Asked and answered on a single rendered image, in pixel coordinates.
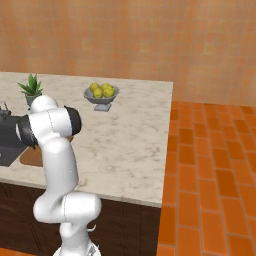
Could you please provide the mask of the green potted succulent plant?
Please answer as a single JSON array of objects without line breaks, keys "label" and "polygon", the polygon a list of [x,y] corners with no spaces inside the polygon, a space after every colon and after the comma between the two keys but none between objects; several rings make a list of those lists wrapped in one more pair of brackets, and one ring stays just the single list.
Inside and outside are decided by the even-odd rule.
[{"label": "green potted succulent plant", "polygon": [[37,81],[37,76],[30,74],[26,85],[19,83],[22,93],[25,95],[28,106],[31,106],[35,98],[42,95],[41,83]]}]

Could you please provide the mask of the brown wooden cutting board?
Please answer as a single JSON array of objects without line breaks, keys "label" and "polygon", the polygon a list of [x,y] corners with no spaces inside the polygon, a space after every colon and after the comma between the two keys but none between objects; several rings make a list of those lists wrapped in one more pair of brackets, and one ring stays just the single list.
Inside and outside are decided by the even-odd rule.
[{"label": "brown wooden cutting board", "polygon": [[75,168],[76,160],[71,145],[72,136],[51,137],[45,143],[41,143],[35,149],[28,148],[20,157],[24,165],[44,168],[54,168],[62,172],[68,172]]}]

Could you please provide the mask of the grey pedestal fruit bowl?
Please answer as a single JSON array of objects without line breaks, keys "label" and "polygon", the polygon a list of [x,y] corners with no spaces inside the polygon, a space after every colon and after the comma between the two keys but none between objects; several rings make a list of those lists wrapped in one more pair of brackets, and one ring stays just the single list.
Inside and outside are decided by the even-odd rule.
[{"label": "grey pedestal fruit bowl", "polygon": [[90,88],[87,88],[83,92],[83,96],[92,104],[95,104],[96,107],[94,108],[95,111],[105,111],[107,112],[111,108],[111,103],[114,101],[116,96],[119,94],[120,89],[115,86],[115,93],[112,97],[109,98],[94,98],[93,93],[91,92]]}]

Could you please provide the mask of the dark metal tap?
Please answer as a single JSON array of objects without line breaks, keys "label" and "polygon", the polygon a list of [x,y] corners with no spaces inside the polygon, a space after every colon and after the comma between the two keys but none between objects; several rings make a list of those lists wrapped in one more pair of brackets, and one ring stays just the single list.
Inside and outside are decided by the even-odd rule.
[{"label": "dark metal tap", "polygon": [[8,116],[12,114],[12,112],[8,109],[7,104],[4,104],[4,106],[4,109],[0,107],[0,120],[6,119]]}]

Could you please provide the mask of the dark grey sink basin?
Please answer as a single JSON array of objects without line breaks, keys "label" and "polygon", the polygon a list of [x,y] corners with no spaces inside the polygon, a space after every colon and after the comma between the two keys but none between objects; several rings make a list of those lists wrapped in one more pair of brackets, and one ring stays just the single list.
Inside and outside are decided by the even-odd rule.
[{"label": "dark grey sink basin", "polygon": [[27,148],[16,135],[19,116],[0,120],[0,166],[9,167]]}]

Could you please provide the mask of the dark brown counter cabinets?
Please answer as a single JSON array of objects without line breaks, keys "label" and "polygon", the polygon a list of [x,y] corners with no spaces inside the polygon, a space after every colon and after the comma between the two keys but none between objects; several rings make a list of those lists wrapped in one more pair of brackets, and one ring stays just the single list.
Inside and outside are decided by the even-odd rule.
[{"label": "dark brown counter cabinets", "polygon": [[[35,256],[52,256],[60,247],[57,224],[39,223],[33,216],[35,200],[43,194],[0,182],[0,248]],[[102,256],[156,256],[160,210],[156,207],[104,199],[98,219],[89,226]]]}]

